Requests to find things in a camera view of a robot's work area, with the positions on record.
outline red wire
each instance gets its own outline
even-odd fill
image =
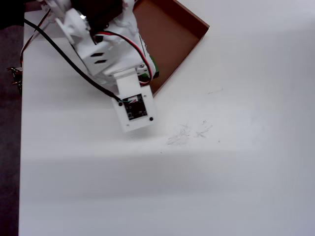
[[[146,85],[146,84],[149,84],[149,83],[152,81],[152,79],[153,79],[153,73],[152,73],[152,70],[151,70],[151,68],[150,68],[150,66],[149,66],[149,63],[148,63],[148,61],[146,60],[146,57],[143,55],[142,51],[139,49],[139,47],[138,47],[134,42],[132,42],[132,41],[131,41],[130,39],[128,39],[127,37],[125,37],[125,36],[123,36],[123,35],[120,35],[120,34],[117,34],[117,33],[98,32],[97,34],[118,36],[118,37],[124,39],[125,41],[127,41],[129,44],[131,44],[131,45],[138,51],[138,53],[140,54],[142,60],[143,60],[144,63],[147,65],[147,68],[148,68],[149,74],[150,74],[150,80],[149,80],[148,82],[145,83],[145,82],[140,81],[140,83],[143,83],[143,84]]]
[[[43,17],[43,18],[41,19],[41,21],[39,22],[38,27],[41,27],[41,25],[44,23],[45,19],[46,19],[47,16],[49,15],[50,11],[51,11],[51,9],[49,9],[49,10],[46,12],[46,14],[44,15],[44,17]],[[25,49],[29,46],[29,44],[30,44],[30,42],[31,42],[31,40],[32,40],[32,38],[33,38],[33,36],[34,36],[34,33],[33,33],[33,35],[28,39],[28,41],[26,42],[25,46],[23,46],[24,48],[23,48],[23,50],[22,50],[22,52],[21,52],[21,56],[20,56],[20,64],[21,64],[21,67],[22,67],[22,65],[23,65],[23,53],[24,53]]]

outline white robotic arm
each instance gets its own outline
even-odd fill
[[[148,84],[156,68],[139,34],[133,14],[134,0],[112,0],[122,5],[122,12],[109,22],[93,21],[93,29],[89,19],[72,8],[75,0],[39,1],[44,10],[53,11],[92,78],[106,88],[117,85],[121,101],[112,100],[123,130],[152,124],[156,114]],[[140,81],[141,75],[148,75],[147,81]]]

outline white table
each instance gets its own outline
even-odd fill
[[[211,27],[147,129],[42,37],[25,51],[21,236],[314,235],[314,1],[181,3]]]

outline robotic arm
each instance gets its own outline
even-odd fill
[[[102,87],[117,86],[114,108],[124,131],[154,122],[149,86],[156,73],[133,14],[135,0],[38,0]]]

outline cardboard box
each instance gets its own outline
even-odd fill
[[[134,14],[148,52],[159,67],[153,93],[167,82],[209,29],[204,21],[176,0],[138,0]]]

